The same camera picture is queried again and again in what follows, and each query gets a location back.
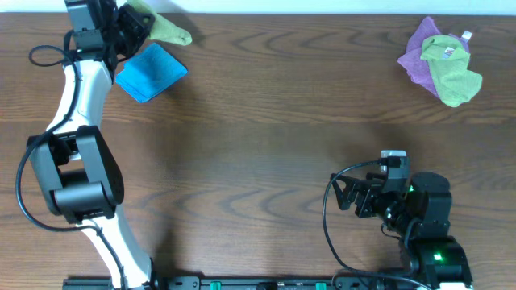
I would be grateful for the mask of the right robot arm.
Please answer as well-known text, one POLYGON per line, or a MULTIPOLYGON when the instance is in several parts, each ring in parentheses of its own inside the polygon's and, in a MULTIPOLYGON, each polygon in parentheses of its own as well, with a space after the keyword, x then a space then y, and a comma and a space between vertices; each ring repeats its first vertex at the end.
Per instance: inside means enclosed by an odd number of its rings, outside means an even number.
POLYGON ((358 218, 378 217, 397 233, 402 268, 370 272, 373 289, 471 289, 472 274, 463 247, 449 235, 452 195, 449 181, 433 172, 410 175, 394 169, 363 179, 332 174, 341 210, 355 205, 358 218))

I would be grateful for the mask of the light green cloth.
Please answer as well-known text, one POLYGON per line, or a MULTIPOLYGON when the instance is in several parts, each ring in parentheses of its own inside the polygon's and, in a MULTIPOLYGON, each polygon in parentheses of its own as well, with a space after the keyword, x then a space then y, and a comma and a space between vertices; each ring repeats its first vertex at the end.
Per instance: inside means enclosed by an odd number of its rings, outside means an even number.
POLYGON ((151 14, 155 21, 152 24, 148 38, 181 46, 190 45, 193 41, 192 35, 185 29, 167 20, 155 12, 144 0, 127 0, 137 12, 151 14))

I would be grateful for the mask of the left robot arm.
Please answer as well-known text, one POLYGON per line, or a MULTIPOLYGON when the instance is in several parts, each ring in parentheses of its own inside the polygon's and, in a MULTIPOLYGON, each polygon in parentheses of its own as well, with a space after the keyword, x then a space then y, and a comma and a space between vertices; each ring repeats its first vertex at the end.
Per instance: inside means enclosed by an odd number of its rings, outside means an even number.
POLYGON ((114 1, 65 3, 72 30, 57 49, 65 86, 55 118, 31 136, 16 174, 15 194, 26 218, 52 232, 82 232, 107 265, 103 282, 70 280, 73 289, 158 289, 152 258, 139 246, 123 212, 122 173, 100 131, 103 106, 117 65, 132 58, 150 33, 154 17, 114 1), (21 194, 31 163, 48 210, 68 226, 50 226, 27 210, 21 194))

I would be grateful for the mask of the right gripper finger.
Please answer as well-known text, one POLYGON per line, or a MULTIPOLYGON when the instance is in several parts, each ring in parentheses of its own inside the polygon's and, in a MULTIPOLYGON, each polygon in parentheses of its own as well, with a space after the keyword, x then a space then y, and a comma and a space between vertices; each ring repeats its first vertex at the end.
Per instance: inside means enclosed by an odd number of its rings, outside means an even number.
POLYGON ((368 172, 363 180, 345 175, 337 176, 336 173, 331 174, 330 180, 333 179, 344 182, 347 187, 351 187, 353 184, 383 184, 383 175, 372 172, 368 172))
POLYGON ((356 199, 356 183, 345 184, 344 186, 334 183, 333 189, 339 208, 341 210, 349 210, 351 204, 356 199))

